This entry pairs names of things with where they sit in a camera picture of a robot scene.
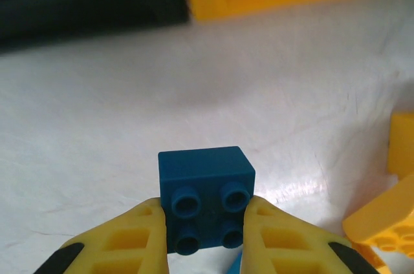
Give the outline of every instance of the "blue object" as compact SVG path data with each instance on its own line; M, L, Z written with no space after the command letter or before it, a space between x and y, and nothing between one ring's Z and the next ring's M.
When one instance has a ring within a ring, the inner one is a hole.
M227 274L240 274L241 254L241 252L238 254L237 258L234 260L234 263L230 269L228 269Z
M238 147L158 154L168 253L243 243L256 172Z

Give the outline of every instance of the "white surface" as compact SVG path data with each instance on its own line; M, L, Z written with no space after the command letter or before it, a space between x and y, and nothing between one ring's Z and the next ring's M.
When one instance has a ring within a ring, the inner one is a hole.
M394 179L389 116L414 109L414 0L354 0L0 58L0 273L158 196L159 151L238 145L256 194L340 232ZM237 250L169 256L224 273ZM414 262L386 255L394 274Z

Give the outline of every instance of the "blue duplo brick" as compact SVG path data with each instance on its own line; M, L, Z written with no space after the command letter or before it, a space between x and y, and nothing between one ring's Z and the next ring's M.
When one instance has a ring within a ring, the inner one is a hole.
M243 218L256 172L238 147L158 154L168 253L243 243Z

